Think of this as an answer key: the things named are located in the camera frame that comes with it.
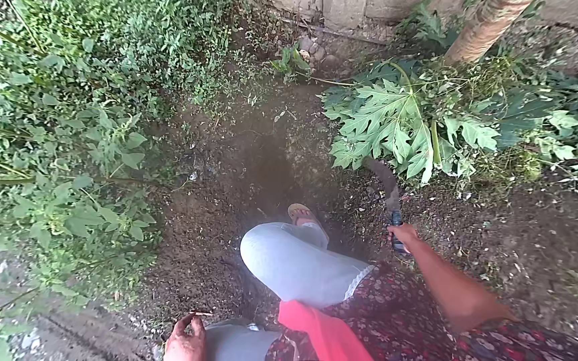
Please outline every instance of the pink cloth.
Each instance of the pink cloth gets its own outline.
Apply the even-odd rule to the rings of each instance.
[[[280,302],[278,321],[291,330],[307,333],[322,361],[372,361],[365,346],[344,321],[297,300]]]

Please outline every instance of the light gray pants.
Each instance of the light gray pants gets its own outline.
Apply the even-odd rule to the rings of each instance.
[[[315,223],[256,226],[242,238],[240,254],[251,273],[281,300],[295,299],[315,308],[351,297],[374,268],[327,250],[325,232]],[[207,327],[208,361],[262,361],[280,335],[228,323]]]

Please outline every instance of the red floral fabric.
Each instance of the red floral fabric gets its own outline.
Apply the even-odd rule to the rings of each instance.
[[[392,267],[377,267],[323,313],[345,321],[376,361],[578,360],[578,341],[528,321],[489,321],[455,339],[425,285]],[[285,330],[266,361],[292,360],[318,357],[306,333]]]

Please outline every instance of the concrete wall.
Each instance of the concrete wall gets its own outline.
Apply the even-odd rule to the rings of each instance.
[[[433,0],[431,8],[440,13],[461,12],[461,0]],[[355,29],[366,19],[396,22],[411,13],[419,0],[272,0],[277,8],[300,11],[303,18],[322,12],[329,28]],[[541,10],[542,19],[578,26],[578,0],[548,0]]]

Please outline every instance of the hand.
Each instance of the hand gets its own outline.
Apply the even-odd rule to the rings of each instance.
[[[193,334],[184,330],[191,324]],[[206,337],[199,316],[191,313],[177,321],[165,346],[165,361],[204,361]]]
[[[407,249],[408,245],[412,242],[421,241],[421,238],[416,233],[416,229],[409,223],[403,223],[400,226],[387,226],[387,232],[389,233],[389,241],[395,236],[398,241],[403,242],[407,252],[409,252]]]

